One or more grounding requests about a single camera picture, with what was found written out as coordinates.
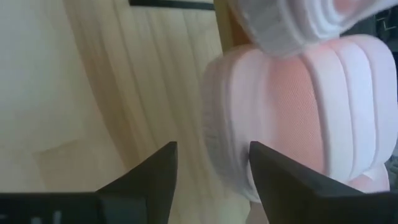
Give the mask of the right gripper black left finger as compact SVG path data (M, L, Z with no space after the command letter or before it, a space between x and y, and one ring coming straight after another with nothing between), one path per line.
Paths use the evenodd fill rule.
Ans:
M167 224L177 183L177 143L97 190L101 223Z

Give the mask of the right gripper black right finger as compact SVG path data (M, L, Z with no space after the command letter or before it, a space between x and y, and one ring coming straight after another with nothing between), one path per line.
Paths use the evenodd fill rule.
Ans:
M270 223L365 223L361 192L253 141L249 161Z

